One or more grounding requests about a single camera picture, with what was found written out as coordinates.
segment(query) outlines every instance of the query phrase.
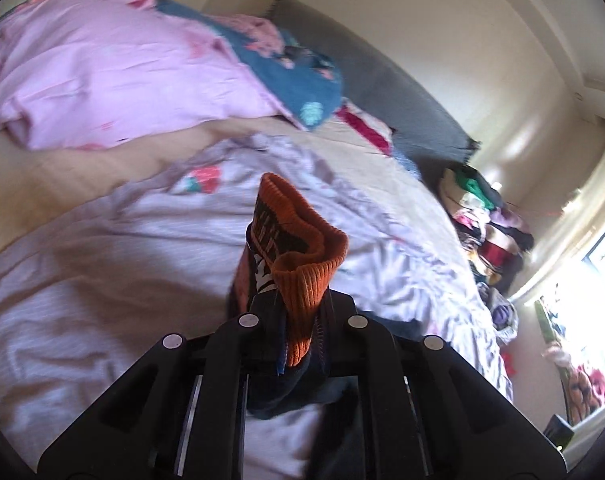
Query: bed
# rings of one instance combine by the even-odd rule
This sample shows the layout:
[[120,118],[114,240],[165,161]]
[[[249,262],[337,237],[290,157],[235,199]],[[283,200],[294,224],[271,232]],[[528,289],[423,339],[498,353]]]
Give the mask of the bed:
[[[339,182],[340,186],[352,187],[358,200],[377,211],[380,222],[389,222],[404,229],[403,232],[410,232],[412,240],[420,240],[421,247],[433,256],[434,267],[447,269],[449,290],[445,290],[441,298],[447,297],[458,310],[446,314],[444,323],[441,320],[440,325],[446,325],[446,333],[442,333],[442,326],[430,326],[425,315],[422,320],[425,331],[439,330],[510,398],[511,385],[499,356],[489,313],[479,300],[454,228],[431,192],[444,167],[465,162],[477,146],[415,80],[340,24],[296,0],[275,0],[268,17],[279,27],[287,28],[301,44],[335,60],[345,79],[345,96],[396,130],[394,143],[417,162],[424,184],[357,133],[345,132],[333,118],[312,133],[277,117],[208,121],[95,152],[30,152],[16,145],[6,132],[0,132],[0,283],[7,276],[16,278],[10,274],[6,262],[13,253],[25,249],[26,240],[55,237],[58,230],[84,218],[92,208],[103,207],[105,201],[117,201],[123,192],[153,187],[167,175],[175,177],[188,168],[184,162],[187,159],[191,158],[190,164],[204,163],[203,160],[215,156],[215,150],[222,149],[217,146],[231,150],[246,148],[250,142],[256,150],[268,152],[272,149],[269,142],[272,138],[276,148],[298,153],[301,160],[309,161],[310,168],[320,168],[321,174],[328,175],[321,184]],[[365,73],[362,66],[372,67],[371,72]],[[255,194],[250,194],[249,202],[252,200]],[[22,238],[28,234],[35,238]],[[233,247],[230,261],[237,260],[242,250],[242,244],[234,240],[230,243]],[[209,306],[198,318],[198,332],[193,335],[212,332],[224,319],[222,305],[232,277],[233,266],[228,276],[221,278],[223,285],[212,293],[216,301],[212,302],[211,297],[201,298]],[[83,360],[64,364],[71,370],[67,381],[48,381],[38,376],[46,376],[44,368],[37,367],[35,374],[30,372],[20,364],[21,356],[28,357],[25,362],[35,359],[39,365],[63,359],[64,351],[55,355],[36,355],[38,351],[35,354],[32,351],[40,344],[46,345],[50,337],[55,340],[60,332],[65,333],[67,344],[69,337],[82,339],[83,325],[77,324],[77,319],[66,322],[64,316],[47,309],[31,314],[12,310],[12,301],[0,302],[0,428],[20,456],[34,468],[44,448],[66,424],[145,348],[155,343],[166,327],[148,326],[138,335],[127,332],[126,338],[119,339],[120,356],[111,362],[113,356],[106,349],[106,356],[100,361],[103,368],[89,370],[90,384],[82,377],[83,366],[87,365]],[[35,322],[30,317],[32,314],[38,318],[36,324],[47,326],[39,335],[44,338],[40,342],[38,331],[29,328],[30,323]],[[434,308],[432,314],[437,318],[438,309]],[[29,343],[14,348],[8,342],[14,337],[23,341],[27,338]],[[96,339],[93,341],[97,348],[101,347]],[[245,478],[301,478],[311,435],[321,412],[320,406],[308,406],[273,420],[250,418]]]

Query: clothing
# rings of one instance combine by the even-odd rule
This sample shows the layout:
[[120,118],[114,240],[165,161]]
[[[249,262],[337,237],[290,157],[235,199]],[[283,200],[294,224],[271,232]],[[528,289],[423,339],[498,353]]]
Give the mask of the clothing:
[[515,227],[523,233],[531,232],[527,222],[525,222],[520,215],[514,213],[507,204],[502,208],[495,208],[490,213],[490,216],[493,224],[502,225],[503,227]]
[[452,170],[444,170],[444,175],[440,181],[441,194],[447,195],[450,199],[457,202],[467,209],[484,209],[485,202],[472,192],[462,189],[456,182],[456,174]]
[[482,194],[485,196],[487,200],[489,200],[494,207],[503,208],[505,206],[505,201],[503,200],[500,193],[498,193],[495,189],[493,189],[489,183],[484,179],[484,177],[480,174],[478,170],[475,168],[471,168],[471,166],[461,166],[456,170],[456,180],[458,180],[458,175],[465,176],[466,178],[470,178],[477,183]]
[[456,174],[456,183],[462,189],[465,189],[477,196],[482,201],[482,204],[485,208],[489,209],[490,211],[495,209],[495,204],[485,196],[476,180],[464,176],[463,174]]
[[[370,312],[359,314],[383,324],[405,339],[422,338],[420,323],[382,319]],[[315,347],[282,376],[252,376],[247,410],[258,418],[272,418],[308,404],[327,404],[318,429],[305,480],[364,480],[362,410],[357,377],[326,377]]]
[[499,276],[495,277],[495,270],[493,270],[487,263],[477,254],[477,251],[470,251],[467,253],[467,258],[470,263],[473,264],[477,273],[480,276],[484,276],[487,279],[487,283],[491,284],[496,279],[499,279]]
[[476,240],[477,246],[479,246],[484,240],[483,232],[479,227],[468,228],[458,222],[454,222],[453,226],[455,227],[455,230],[458,233],[458,238],[460,238],[461,235],[471,237]]
[[382,153],[391,156],[391,144],[384,136],[380,135],[374,128],[369,126],[362,117],[356,115],[347,105],[336,110],[335,115],[346,124],[349,124],[362,137],[367,139],[372,145],[378,148]]
[[534,245],[533,235],[529,233],[523,233],[522,231],[516,229],[515,227],[504,227],[502,225],[494,224],[491,222],[489,226],[494,230],[498,230],[503,232],[505,235],[511,237],[515,243],[518,245],[518,248],[521,251],[528,252],[532,250]]
[[487,225],[487,241],[511,254],[518,254],[521,250],[520,246],[514,238],[502,231],[504,229],[506,228],[499,228],[492,224]]
[[442,186],[440,189],[440,199],[449,216],[464,225],[469,226],[471,223],[478,228],[482,228],[490,221],[489,211],[487,209],[484,207],[469,209],[461,206],[447,194]]
[[456,229],[458,234],[458,240],[460,240],[460,245],[465,251],[477,251],[477,248],[480,245],[480,241],[466,232],[463,232],[461,229]]
[[471,274],[473,274],[473,279],[475,280],[476,284],[487,283],[487,275],[480,273],[479,270],[476,269],[476,266],[473,264],[473,262],[469,262],[469,268],[471,269]]
[[515,307],[498,290],[485,283],[478,283],[477,291],[491,312],[498,344],[507,346],[518,334],[518,313]]
[[574,426],[605,403],[605,376],[597,369],[591,373],[584,365],[570,369],[568,386],[569,416]]
[[289,367],[309,350],[317,308],[347,246],[346,234],[321,218],[294,186],[276,174],[263,174],[233,296],[246,312],[255,294],[280,292],[287,307],[283,352]]
[[514,255],[503,265],[500,280],[494,283],[493,286],[500,292],[500,294],[504,294],[506,296],[511,288],[511,285],[513,285],[513,280],[515,280],[516,275],[522,270],[523,267],[524,258],[522,255]]
[[477,252],[487,262],[489,262],[492,267],[497,269],[502,269],[505,263],[513,257],[513,254],[511,254],[509,251],[495,245],[489,240],[485,240]]

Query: orange sock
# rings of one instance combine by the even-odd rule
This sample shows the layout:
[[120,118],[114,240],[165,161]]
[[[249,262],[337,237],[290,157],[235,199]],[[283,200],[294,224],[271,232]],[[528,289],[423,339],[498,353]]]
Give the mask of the orange sock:
[[335,270],[346,256],[345,233],[318,215],[284,178],[265,173],[247,246],[233,284],[237,309],[277,288],[287,307],[287,366],[309,350],[313,320]]

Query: pink blanket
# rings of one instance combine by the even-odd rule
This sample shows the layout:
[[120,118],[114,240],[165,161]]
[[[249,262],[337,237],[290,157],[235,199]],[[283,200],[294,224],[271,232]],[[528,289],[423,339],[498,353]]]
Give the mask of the pink blanket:
[[201,23],[154,0],[30,0],[0,21],[0,129],[32,150],[99,149],[284,112]]

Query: red striped cloth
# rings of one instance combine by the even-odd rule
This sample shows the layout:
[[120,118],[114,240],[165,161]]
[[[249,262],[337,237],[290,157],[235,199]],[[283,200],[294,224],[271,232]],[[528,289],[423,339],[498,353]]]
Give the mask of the red striped cloth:
[[387,156],[391,155],[391,145],[387,142],[382,135],[376,130],[369,127],[361,118],[351,113],[346,105],[342,105],[340,109],[335,113],[340,120],[349,124],[356,132],[361,134],[362,137],[367,139],[372,145],[378,148],[382,153]]

